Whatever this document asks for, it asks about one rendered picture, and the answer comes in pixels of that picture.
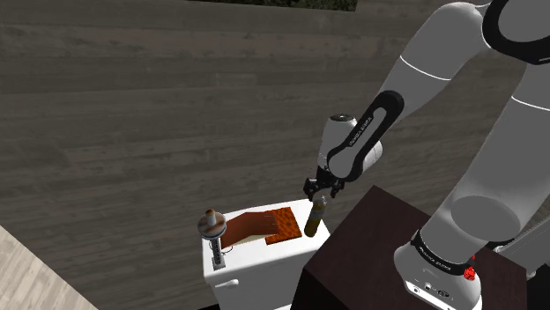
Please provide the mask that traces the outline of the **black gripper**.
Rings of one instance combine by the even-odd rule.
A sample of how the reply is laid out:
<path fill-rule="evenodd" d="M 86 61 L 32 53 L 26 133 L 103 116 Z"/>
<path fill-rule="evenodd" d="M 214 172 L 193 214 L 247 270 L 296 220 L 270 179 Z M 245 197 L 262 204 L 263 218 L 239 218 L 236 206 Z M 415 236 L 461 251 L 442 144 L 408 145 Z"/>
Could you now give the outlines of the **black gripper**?
<path fill-rule="evenodd" d="M 329 188 L 331 190 L 331 198 L 335 198 L 337 193 L 344 187 L 344 181 L 336 177 L 332 172 L 319 166 L 316 170 L 315 179 L 307 178 L 304 181 L 303 192 L 312 201 L 315 194 L 320 190 Z"/>

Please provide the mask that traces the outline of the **grey tower figure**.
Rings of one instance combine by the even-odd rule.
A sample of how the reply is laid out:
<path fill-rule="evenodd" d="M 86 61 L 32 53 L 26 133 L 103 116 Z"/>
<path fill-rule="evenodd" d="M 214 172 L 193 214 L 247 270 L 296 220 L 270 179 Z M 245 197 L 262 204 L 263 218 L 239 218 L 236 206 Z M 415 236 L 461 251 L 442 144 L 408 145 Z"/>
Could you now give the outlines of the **grey tower figure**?
<path fill-rule="evenodd" d="M 197 229 L 204 240 L 208 240 L 212 249 L 212 267 L 214 270 L 226 267 L 221 253 L 220 238 L 227 229 L 227 221 L 223 214 L 208 209 L 197 222 Z"/>

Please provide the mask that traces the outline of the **olive brown bottle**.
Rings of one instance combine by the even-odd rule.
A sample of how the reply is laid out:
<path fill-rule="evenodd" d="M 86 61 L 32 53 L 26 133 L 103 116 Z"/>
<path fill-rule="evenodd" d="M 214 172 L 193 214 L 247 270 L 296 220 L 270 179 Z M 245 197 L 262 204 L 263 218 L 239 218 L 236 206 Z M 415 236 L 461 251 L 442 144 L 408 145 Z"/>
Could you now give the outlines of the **olive brown bottle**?
<path fill-rule="evenodd" d="M 304 227 L 304 233 L 308 237 L 314 237 L 318 226 L 321 223 L 325 208 L 327 206 L 327 200 L 324 196 L 319 196 L 313 201 L 311 211 L 308 216 L 308 220 Z"/>

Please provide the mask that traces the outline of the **orange brown open book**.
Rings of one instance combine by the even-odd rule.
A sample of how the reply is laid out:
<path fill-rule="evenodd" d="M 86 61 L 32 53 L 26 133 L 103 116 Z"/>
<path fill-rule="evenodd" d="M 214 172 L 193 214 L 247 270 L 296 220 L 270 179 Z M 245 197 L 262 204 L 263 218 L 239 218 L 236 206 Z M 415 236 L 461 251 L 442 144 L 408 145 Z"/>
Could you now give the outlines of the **orange brown open book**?
<path fill-rule="evenodd" d="M 227 221 L 221 236 L 222 249 L 263 239 L 272 245 L 302 236 L 297 219 L 290 207 L 266 211 L 248 211 Z"/>

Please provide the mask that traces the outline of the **dark brown robot stand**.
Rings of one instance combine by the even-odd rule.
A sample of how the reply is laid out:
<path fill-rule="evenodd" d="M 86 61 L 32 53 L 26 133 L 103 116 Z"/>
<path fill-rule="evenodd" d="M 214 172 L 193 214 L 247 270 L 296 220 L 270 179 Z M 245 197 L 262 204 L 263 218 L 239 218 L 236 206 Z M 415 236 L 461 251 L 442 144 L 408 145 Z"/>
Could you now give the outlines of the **dark brown robot stand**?
<path fill-rule="evenodd" d="M 372 187 L 305 265 L 291 310 L 527 310 L 526 270 L 485 247 L 514 212 L 448 196 L 432 215 Z"/>

